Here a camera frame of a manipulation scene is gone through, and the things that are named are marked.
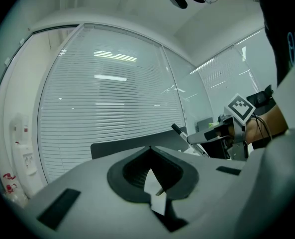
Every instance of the black shirt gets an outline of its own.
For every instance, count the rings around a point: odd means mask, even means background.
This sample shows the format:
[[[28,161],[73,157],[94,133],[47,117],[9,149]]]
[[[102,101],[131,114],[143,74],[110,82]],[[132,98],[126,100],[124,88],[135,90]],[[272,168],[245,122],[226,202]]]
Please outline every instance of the black shirt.
[[[295,0],[259,1],[266,34],[275,54],[279,85],[295,64]]]

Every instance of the ceiling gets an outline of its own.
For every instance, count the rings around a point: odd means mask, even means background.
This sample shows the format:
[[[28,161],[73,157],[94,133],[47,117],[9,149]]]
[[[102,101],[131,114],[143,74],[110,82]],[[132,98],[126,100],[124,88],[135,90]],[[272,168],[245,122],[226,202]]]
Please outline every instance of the ceiling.
[[[188,8],[179,9],[169,0],[60,0],[60,9],[90,7],[108,12],[119,12],[135,15],[169,35],[175,33],[206,4],[187,0]]]

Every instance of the person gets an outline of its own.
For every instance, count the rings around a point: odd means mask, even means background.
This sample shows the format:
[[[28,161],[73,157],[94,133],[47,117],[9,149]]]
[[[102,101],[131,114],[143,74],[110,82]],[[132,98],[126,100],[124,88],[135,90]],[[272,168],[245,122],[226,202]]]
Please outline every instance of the person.
[[[213,3],[217,0],[204,0]],[[277,66],[278,85],[295,64],[295,0],[259,0],[265,20],[265,31],[272,46]],[[284,132],[288,126],[277,105],[261,116],[269,126],[272,135]],[[251,119],[247,122],[248,144],[268,137],[261,122]]]

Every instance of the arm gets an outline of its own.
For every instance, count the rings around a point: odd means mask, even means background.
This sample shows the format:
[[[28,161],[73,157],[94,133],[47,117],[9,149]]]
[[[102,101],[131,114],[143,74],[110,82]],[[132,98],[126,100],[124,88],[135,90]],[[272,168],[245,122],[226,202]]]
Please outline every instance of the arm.
[[[266,114],[261,115],[261,117],[269,126],[272,135],[284,132],[288,128],[285,118],[283,117],[277,105],[275,105]],[[262,139],[262,136],[264,138],[268,137],[267,131],[264,128],[263,124],[260,121],[258,121],[258,124],[262,134],[260,133],[259,128],[257,127],[257,122],[255,119],[251,119],[247,123],[246,141],[248,144]]]

